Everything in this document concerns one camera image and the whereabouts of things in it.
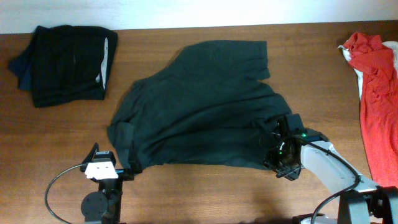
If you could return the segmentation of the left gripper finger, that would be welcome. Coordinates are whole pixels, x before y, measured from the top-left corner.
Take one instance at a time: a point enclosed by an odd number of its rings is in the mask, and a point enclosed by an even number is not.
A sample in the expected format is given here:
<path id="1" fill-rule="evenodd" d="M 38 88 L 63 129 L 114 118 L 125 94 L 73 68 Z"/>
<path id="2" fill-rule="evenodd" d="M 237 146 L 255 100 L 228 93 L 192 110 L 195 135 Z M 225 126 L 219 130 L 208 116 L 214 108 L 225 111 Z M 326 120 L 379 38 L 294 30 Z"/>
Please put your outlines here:
<path id="1" fill-rule="evenodd" d="M 96 143 L 94 143 L 91 151 L 88 153 L 88 155 L 82 161 L 82 164 L 87 164 L 87 163 L 91 162 L 93 160 L 93 157 L 95 156 L 95 154 L 98 152 L 98 150 L 99 150 L 99 145 L 96 142 Z"/>
<path id="2" fill-rule="evenodd" d="M 135 174 L 140 174 L 142 173 L 142 166 L 139 160 L 135 161 L 129 161 L 128 162 L 130 165 L 130 169 L 133 171 Z"/>

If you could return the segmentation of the dark green t-shirt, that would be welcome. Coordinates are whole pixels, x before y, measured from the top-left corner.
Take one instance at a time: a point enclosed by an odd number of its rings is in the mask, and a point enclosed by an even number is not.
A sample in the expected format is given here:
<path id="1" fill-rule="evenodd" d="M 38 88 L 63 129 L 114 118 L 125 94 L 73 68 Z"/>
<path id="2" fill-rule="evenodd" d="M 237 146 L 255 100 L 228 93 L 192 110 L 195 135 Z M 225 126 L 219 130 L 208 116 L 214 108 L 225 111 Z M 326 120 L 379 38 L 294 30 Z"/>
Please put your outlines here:
<path id="1" fill-rule="evenodd" d="M 107 132 L 119 161 L 263 169 L 277 120 L 291 114 L 267 83 L 267 42 L 209 40 L 137 80 Z"/>

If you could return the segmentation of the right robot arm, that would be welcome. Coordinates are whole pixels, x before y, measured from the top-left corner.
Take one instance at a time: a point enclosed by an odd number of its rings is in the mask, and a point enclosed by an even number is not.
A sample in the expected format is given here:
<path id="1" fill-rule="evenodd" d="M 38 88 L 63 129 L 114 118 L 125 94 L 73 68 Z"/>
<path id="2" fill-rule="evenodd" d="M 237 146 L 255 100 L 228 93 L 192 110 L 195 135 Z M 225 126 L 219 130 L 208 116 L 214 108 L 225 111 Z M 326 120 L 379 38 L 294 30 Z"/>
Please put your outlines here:
<path id="1" fill-rule="evenodd" d="M 274 131 L 279 145 L 271 149 L 264 166 L 278 178 L 298 179 L 307 169 L 331 192 L 311 214 L 292 223 L 397 223 L 397 187 L 383 187 L 365 177 L 344 159 L 321 132 L 303 126 L 299 114 L 278 119 Z"/>

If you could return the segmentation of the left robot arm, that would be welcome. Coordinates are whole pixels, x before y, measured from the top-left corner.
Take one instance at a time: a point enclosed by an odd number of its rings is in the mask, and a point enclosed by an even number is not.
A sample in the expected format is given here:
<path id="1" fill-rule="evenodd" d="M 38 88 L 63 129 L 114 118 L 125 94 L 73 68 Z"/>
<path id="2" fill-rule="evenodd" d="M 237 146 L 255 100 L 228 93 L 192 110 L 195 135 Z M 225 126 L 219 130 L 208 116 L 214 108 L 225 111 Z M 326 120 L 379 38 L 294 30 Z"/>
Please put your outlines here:
<path id="1" fill-rule="evenodd" d="M 100 151 L 98 143 L 94 143 L 82 161 L 80 171 L 98 184 L 98 190 L 82 200 L 81 213 L 85 223 L 120 223 L 123 183 L 133 181 L 134 176 L 142 172 L 142 167 L 138 164 L 117 169 L 113 152 Z"/>

